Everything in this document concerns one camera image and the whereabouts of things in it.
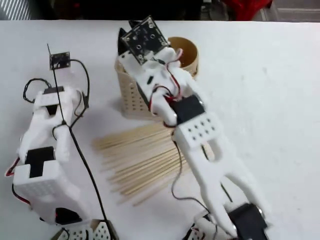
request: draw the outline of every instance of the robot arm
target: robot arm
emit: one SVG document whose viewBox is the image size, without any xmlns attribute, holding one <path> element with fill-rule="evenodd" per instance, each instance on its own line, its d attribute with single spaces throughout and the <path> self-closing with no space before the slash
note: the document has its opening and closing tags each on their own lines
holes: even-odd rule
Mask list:
<svg viewBox="0 0 320 240">
<path fill-rule="evenodd" d="M 70 125 L 79 95 L 68 86 L 58 89 L 61 110 Z M 63 118 L 56 91 L 55 87 L 47 88 L 36 96 L 32 120 L 18 150 L 23 164 L 15 168 L 13 185 L 41 220 L 65 227 L 91 219 L 83 192 L 64 170 L 70 160 L 71 139 L 68 127 L 61 125 Z"/>
<path fill-rule="evenodd" d="M 119 61 L 136 80 L 151 113 L 159 115 L 165 125 L 175 127 L 174 140 L 200 186 L 201 196 L 210 214 L 233 237 L 242 237 L 241 240 L 267 239 L 262 234 L 266 228 L 264 221 L 261 229 L 258 229 L 259 234 L 251 230 L 246 234 L 247 229 L 240 229 L 239 219 L 243 220 L 244 215 L 253 216 L 258 210 L 268 215 L 268 203 L 224 135 L 219 119 L 214 113 L 208 112 L 207 97 L 192 76 L 180 68 L 179 53 L 173 53 L 174 50 L 164 42 L 162 35 L 155 37 L 161 46 L 156 47 L 156 42 L 150 43 L 154 39 L 152 31 L 157 27 L 151 17 L 130 25 L 133 27 L 130 32 L 126 33 L 123 29 L 119 32 Z M 202 145 L 206 142 L 215 154 L 214 161 L 208 161 L 203 152 Z M 240 187 L 254 207 L 245 205 L 239 208 L 241 211 L 227 211 L 223 202 L 222 177 L 229 178 Z"/>
</svg>

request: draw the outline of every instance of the white table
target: white table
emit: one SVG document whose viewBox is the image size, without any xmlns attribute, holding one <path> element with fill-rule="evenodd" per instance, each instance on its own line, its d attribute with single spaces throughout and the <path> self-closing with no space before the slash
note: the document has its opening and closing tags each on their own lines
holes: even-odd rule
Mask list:
<svg viewBox="0 0 320 240">
<path fill-rule="evenodd" d="M 253 172 L 273 208 L 270 240 L 318 239 L 320 235 L 320 24 L 261 22 L 158 22 L 166 36 L 192 40 L 199 50 L 197 77 L 212 99 L 212 109 L 239 156 Z M 51 52 L 70 51 L 85 63 L 91 78 L 90 109 L 74 128 L 101 192 L 107 217 L 121 240 L 178 240 L 201 207 L 173 199 L 169 188 L 138 207 L 117 205 L 109 192 L 102 157 L 91 141 L 130 129 L 145 121 L 128 120 L 119 112 L 120 91 L 114 60 L 121 21 L 0 21 L 0 170 L 16 157 L 19 138 L 32 117 L 23 101 L 27 80 L 53 82 L 46 44 Z M 57 71 L 60 84 L 85 89 L 79 65 Z M 35 83 L 29 96 L 42 88 Z M 88 192 L 93 216 L 101 210 L 92 184 L 77 155 L 70 175 Z M 46 240 L 57 231 L 11 193 L 12 179 L 0 181 L 0 238 Z M 177 194 L 199 197 L 188 174 Z"/>
</svg>

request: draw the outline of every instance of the small sensor board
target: small sensor board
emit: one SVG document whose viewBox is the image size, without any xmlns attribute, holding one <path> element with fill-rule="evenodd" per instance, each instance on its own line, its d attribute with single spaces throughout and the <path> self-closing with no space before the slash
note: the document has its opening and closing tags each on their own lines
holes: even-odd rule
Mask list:
<svg viewBox="0 0 320 240">
<path fill-rule="evenodd" d="M 137 24 L 121 40 L 140 65 L 169 45 L 151 16 Z"/>
<path fill-rule="evenodd" d="M 70 52 L 62 52 L 57 54 L 50 54 L 50 70 L 53 68 L 64 69 L 70 67 Z"/>
</svg>

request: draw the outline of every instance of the cylindrical container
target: cylindrical container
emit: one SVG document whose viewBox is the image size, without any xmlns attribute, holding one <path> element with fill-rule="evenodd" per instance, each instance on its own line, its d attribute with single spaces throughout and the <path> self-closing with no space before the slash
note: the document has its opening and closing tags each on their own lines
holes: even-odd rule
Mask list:
<svg viewBox="0 0 320 240">
<path fill-rule="evenodd" d="M 175 50 L 183 49 L 183 54 L 180 58 L 181 67 L 195 78 L 198 73 L 199 63 L 197 47 L 190 40 L 183 37 L 169 37 L 168 40 Z M 151 115 L 148 106 L 138 91 L 136 82 L 126 73 L 118 60 L 115 61 L 114 68 L 118 75 L 121 90 L 123 115 L 127 118 L 160 120 L 159 117 Z"/>
</svg>

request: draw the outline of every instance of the red object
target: red object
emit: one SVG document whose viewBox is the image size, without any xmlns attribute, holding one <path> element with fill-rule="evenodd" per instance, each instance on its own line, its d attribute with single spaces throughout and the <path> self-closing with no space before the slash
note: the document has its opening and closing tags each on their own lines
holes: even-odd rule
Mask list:
<svg viewBox="0 0 320 240">
<path fill-rule="evenodd" d="M 260 9 L 270 8 L 273 0 L 223 0 L 223 2 L 235 11 L 236 21 L 251 21 Z"/>
</svg>

